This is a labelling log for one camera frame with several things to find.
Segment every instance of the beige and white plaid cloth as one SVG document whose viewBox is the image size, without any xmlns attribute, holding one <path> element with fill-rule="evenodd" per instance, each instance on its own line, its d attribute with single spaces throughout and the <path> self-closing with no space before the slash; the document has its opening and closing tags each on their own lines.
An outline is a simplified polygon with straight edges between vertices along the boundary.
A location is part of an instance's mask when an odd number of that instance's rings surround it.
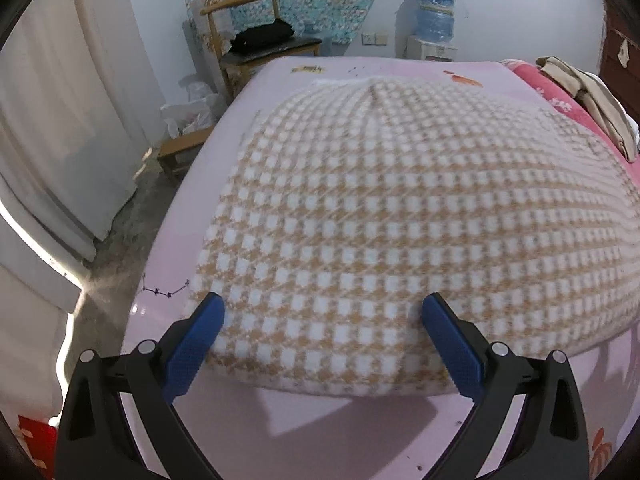
<svg viewBox="0 0 640 480">
<path fill-rule="evenodd" d="M 463 84 L 325 82 L 247 134 L 186 314 L 224 298 L 207 362 L 245 383 L 436 394 L 429 293 L 517 354 L 575 354 L 636 317 L 639 264 L 640 194 L 571 119 Z"/>
</svg>

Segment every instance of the constellation print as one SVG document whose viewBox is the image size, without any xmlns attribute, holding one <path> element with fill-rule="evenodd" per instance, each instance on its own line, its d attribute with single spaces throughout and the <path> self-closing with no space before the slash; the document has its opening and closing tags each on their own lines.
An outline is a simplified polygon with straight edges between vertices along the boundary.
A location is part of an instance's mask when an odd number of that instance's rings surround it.
<svg viewBox="0 0 640 480">
<path fill-rule="evenodd" d="M 154 296 L 164 296 L 167 299 L 169 299 L 170 297 L 174 296 L 175 294 L 177 294 L 178 292 L 180 292 L 181 290 L 184 290 L 185 288 L 187 288 L 189 286 L 189 280 L 186 280 L 184 282 L 184 285 L 181 286 L 178 290 L 174 290 L 173 292 L 162 292 L 158 288 L 148 288 L 146 286 L 145 279 L 146 279 L 146 274 L 143 274 L 142 275 L 142 290 L 140 292 L 152 292 L 154 294 Z"/>
</svg>

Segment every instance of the floor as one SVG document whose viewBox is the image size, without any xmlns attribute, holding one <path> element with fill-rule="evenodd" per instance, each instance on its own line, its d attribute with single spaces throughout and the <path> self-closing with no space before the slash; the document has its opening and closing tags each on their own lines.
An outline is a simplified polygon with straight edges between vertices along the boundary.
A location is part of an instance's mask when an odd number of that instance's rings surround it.
<svg viewBox="0 0 640 480">
<path fill-rule="evenodd" d="M 138 190 L 114 219 L 109 236 L 96 244 L 97 255 L 85 286 L 84 303 L 76 311 L 65 362 L 67 379 L 87 348 L 101 356 L 120 353 L 147 255 L 177 191 L 153 156 L 147 159 L 137 184 Z"/>
</svg>

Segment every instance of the chair seat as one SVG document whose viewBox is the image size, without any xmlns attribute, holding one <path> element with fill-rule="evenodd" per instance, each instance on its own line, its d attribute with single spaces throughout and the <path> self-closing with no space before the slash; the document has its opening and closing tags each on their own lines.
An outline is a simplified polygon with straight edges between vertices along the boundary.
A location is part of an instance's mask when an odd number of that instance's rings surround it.
<svg viewBox="0 0 640 480">
<path fill-rule="evenodd" d="M 256 61 L 262 57 L 273 56 L 274 54 L 284 54 L 287 50 L 302 48 L 305 46 L 313 46 L 322 43 L 322 40 L 311 36 L 303 36 L 301 38 L 289 38 L 282 43 L 266 46 L 256 52 L 250 54 L 238 54 L 236 52 L 227 52 L 220 58 L 220 63 L 227 66 L 241 66 L 252 61 Z"/>
</svg>

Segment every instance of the brown door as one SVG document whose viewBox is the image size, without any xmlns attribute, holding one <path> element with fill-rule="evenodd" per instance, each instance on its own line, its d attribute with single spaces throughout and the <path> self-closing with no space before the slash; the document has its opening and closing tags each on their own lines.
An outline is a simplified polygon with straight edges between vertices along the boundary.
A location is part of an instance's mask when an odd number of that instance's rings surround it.
<svg viewBox="0 0 640 480">
<path fill-rule="evenodd" d="M 625 40 L 629 52 L 626 68 L 618 59 Z M 625 22 L 610 3 L 607 3 L 607 35 L 602 52 L 600 78 L 623 105 L 626 113 L 640 123 L 640 49 L 631 40 Z"/>
</svg>

